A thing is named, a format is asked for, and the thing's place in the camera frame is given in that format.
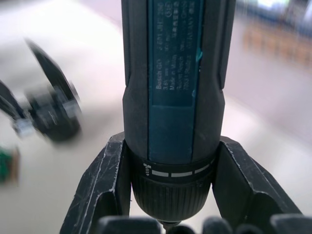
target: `blue label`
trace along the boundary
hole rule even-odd
[[[193,130],[203,0],[149,0],[149,160],[187,164]]]

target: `green object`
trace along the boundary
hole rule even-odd
[[[12,160],[10,152],[0,148],[0,182],[4,182],[10,175],[9,163]]]

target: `white floor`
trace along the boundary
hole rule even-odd
[[[55,147],[40,135],[19,139],[0,114],[0,145],[18,146],[21,153],[18,186],[0,188],[0,233],[57,233],[84,170],[109,137],[123,131],[120,12],[116,20],[113,11],[105,17],[109,11],[105,8],[99,16],[78,3],[54,0],[0,12],[0,79],[21,101],[24,90],[46,85],[23,41],[32,39],[75,85],[83,132],[74,142]],[[222,133],[239,141],[301,211],[312,215],[311,74],[243,51],[244,27],[236,20]],[[134,199],[131,215],[144,215]],[[212,193],[205,207],[184,223],[199,232],[203,219],[211,215],[219,215]]]

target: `cordless screwdriver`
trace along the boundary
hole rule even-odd
[[[164,226],[195,215],[213,180],[234,9],[235,0],[122,0],[131,183]]]

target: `blurred background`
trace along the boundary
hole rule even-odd
[[[81,133],[64,144],[19,138],[0,113],[0,147],[19,151],[0,186],[0,233],[58,233],[79,180],[123,131],[119,0],[0,1],[0,80],[19,102],[48,80],[24,39],[39,45],[79,95]],[[312,215],[312,1],[236,0],[222,134],[239,141],[299,209]],[[145,215],[134,198],[131,215]],[[213,194],[184,221],[219,215]]]

